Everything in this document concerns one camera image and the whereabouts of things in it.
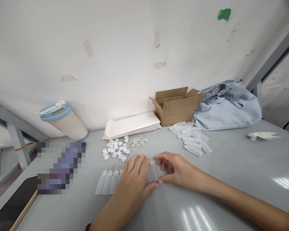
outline zebra print fabric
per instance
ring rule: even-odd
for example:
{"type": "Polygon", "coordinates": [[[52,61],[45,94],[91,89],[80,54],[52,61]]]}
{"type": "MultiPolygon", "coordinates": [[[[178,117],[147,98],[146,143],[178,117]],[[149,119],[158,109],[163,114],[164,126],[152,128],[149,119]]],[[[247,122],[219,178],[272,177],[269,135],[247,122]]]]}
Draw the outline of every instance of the zebra print fabric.
{"type": "Polygon", "coordinates": [[[225,87],[226,87],[226,85],[222,83],[222,84],[218,85],[216,88],[214,88],[212,91],[208,92],[207,95],[216,94],[219,91],[223,90],[225,87]]]}

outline cardboard box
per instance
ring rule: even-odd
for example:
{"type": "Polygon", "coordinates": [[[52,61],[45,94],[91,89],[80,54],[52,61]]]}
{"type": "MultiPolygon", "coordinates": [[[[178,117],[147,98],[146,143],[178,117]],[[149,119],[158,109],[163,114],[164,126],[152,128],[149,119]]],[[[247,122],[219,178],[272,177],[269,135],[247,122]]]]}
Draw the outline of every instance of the cardboard box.
{"type": "Polygon", "coordinates": [[[193,114],[206,96],[206,93],[197,93],[196,89],[192,89],[188,94],[188,87],[177,88],[166,91],[156,92],[156,100],[153,101],[155,113],[163,127],[174,125],[181,121],[191,121],[193,114]]]}

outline phone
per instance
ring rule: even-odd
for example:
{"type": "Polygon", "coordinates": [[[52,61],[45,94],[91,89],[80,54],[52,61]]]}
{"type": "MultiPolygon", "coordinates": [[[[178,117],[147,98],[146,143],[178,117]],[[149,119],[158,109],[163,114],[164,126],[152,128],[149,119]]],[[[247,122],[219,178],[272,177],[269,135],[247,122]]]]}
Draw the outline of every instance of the phone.
{"type": "Polygon", "coordinates": [[[37,176],[24,180],[0,210],[0,231],[16,230],[37,197],[37,189],[37,176]]]}

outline blue lid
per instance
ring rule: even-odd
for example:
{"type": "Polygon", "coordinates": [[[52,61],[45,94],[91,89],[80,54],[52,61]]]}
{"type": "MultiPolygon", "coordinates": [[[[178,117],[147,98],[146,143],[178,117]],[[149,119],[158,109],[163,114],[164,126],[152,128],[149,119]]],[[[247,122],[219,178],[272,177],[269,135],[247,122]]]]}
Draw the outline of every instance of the blue lid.
{"type": "Polygon", "coordinates": [[[46,112],[42,114],[40,117],[41,120],[45,122],[55,121],[55,120],[61,119],[62,117],[66,116],[72,111],[72,108],[67,104],[63,104],[60,107],[53,104],[53,105],[50,105],[41,109],[39,112],[45,111],[46,109],[51,108],[51,107],[57,107],[57,108],[54,110],[51,110],[50,112],[46,112]]]}

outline fabric bag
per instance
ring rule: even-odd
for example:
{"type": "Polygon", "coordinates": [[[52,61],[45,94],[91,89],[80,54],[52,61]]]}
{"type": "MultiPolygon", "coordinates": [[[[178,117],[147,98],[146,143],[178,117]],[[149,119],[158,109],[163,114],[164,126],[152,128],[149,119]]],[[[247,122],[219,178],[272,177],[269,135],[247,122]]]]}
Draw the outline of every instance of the fabric bag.
{"type": "Polygon", "coordinates": [[[198,105],[192,121],[204,131],[248,127],[261,119],[257,97],[241,81],[226,80],[200,92],[207,96],[198,105]]]}

